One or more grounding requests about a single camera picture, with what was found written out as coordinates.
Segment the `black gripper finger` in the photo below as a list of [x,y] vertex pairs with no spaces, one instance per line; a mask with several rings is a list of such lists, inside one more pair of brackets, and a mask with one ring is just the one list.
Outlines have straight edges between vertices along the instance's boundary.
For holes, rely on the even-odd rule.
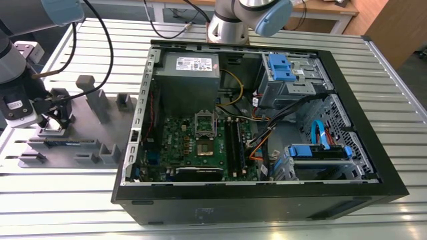
[[55,119],[54,110],[51,110],[54,107],[54,100],[51,98],[35,99],[35,111],[42,116],[42,121],[38,123],[41,128],[46,128],[50,120]]
[[54,106],[57,107],[54,111],[54,119],[63,130],[69,128],[73,121],[73,102],[71,100],[65,100],[65,98],[66,96],[61,96],[58,101],[54,103]]

